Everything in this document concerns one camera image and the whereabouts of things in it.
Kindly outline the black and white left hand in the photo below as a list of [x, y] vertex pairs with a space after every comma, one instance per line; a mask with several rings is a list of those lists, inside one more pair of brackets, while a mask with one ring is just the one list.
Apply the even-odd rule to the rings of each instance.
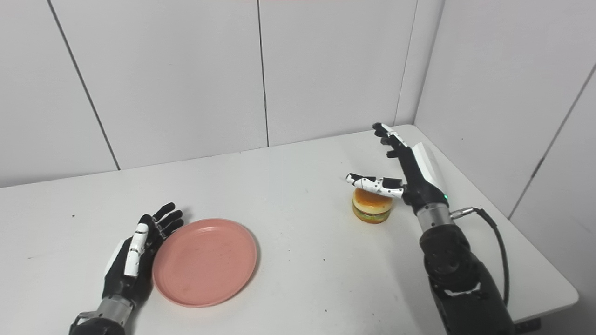
[[183, 227], [183, 212], [175, 203], [163, 205], [155, 214], [143, 214], [133, 235], [124, 240], [106, 275], [102, 298], [120, 297], [134, 307], [145, 303], [152, 291], [152, 269], [159, 249]]

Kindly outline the black and white right hand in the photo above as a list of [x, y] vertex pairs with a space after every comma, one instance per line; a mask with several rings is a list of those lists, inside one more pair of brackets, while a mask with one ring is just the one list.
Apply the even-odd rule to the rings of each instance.
[[423, 142], [409, 146], [391, 127], [375, 123], [374, 135], [381, 144], [390, 146], [386, 155], [398, 159], [404, 174], [401, 180], [389, 177], [362, 176], [349, 173], [345, 180], [356, 188], [390, 199], [402, 199], [415, 213], [431, 204], [448, 205], [443, 174], [432, 150]]

